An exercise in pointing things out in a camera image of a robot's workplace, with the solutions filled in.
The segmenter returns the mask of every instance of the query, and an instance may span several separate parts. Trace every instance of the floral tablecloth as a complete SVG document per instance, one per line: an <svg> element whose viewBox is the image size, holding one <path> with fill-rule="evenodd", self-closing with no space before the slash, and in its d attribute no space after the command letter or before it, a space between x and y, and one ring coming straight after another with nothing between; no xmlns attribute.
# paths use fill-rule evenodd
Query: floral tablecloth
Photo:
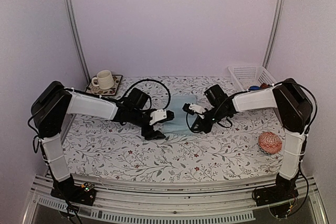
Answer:
<svg viewBox="0 0 336 224"><path fill-rule="evenodd" d="M143 78L124 78L118 96ZM197 96L197 103L211 108L204 91L219 84L229 95L236 92L231 80L221 77L154 77L172 95ZM167 101L156 83L141 83L154 108ZM258 147L262 132L271 131L284 141L284 131L271 109L235 114L233 127L214 125L211 133L166 134L164 140L146 141L139 127L77 115L63 148L71 173L109 179L145 182L205 182L276 174L282 151L267 155Z"/></svg>

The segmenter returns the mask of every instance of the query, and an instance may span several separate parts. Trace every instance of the light blue cloth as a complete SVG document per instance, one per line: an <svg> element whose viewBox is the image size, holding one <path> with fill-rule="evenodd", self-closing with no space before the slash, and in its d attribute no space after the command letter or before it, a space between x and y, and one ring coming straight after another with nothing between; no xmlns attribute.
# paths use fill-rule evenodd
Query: light blue cloth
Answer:
<svg viewBox="0 0 336 224"><path fill-rule="evenodd" d="M185 103L195 103L196 104L196 96L195 95L173 95L171 102L167 108L167 110L174 112L174 119L168 122L163 123L163 133L175 133L181 135L193 135L193 133L189 130L185 116L186 112L182 110L183 105ZM188 122L191 125L194 123L197 115L189 115Z"/></svg>

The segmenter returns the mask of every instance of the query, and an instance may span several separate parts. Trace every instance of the white wall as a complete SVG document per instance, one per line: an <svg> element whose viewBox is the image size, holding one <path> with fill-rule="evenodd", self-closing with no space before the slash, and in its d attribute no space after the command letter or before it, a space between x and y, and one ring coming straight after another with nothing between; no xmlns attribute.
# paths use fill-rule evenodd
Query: white wall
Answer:
<svg viewBox="0 0 336 224"><path fill-rule="evenodd" d="M336 0L285 0L269 70L277 80L295 78L317 98L303 164L336 223Z"/></svg>
<svg viewBox="0 0 336 224"><path fill-rule="evenodd" d="M36 173L30 106L51 81L83 88L63 0L0 0L0 223L17 224Z"/></svg>
<svg viewBox="0 0 336 224"><path fill-rule="evenodd" d="M73 0L91 75L222 76L261 64L276 0Z"/></svg>

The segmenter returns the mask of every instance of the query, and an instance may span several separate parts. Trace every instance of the black mount bracket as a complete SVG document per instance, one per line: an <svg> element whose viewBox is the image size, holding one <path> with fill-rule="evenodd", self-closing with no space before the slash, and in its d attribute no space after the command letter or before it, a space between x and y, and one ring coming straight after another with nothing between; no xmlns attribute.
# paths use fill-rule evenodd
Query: black mount bracket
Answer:
<svg viewBox="0 0 336 224"><path fill-rule="evenodd" d="M93 202L95 201L96 193L97 193L96 190L91 189L90 191L85 191L80 186L74 186L73 189L75 192L74 196L71 198L67 198L70 202L87 205L87 206L93 206ZM53 188L51 190L50 195L55 198L65 200L63 195L57 189Z"/></svg>
<svg viewBox="0 0 336 224"><path fill-rule="evenodd" d="M278 186L271 186L256 189L253 192L253 199L256 201L258 207L294 199L298 196L299 193L296 187L283 191L279 190Z"/></svg>

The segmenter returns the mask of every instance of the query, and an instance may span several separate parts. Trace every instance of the white coffee mug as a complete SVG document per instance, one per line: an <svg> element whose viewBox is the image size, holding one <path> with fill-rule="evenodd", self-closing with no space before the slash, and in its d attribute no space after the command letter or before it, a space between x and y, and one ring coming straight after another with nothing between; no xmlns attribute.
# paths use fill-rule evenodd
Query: white coffee mug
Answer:
<svg viewBox="0 0 336 224"><path fill-rule="evenodd" d="M101 90L110 89L114 86L114 79L109 70L100 71L96 77L92 78L91 82L92 86L99 87Z"/></svg>

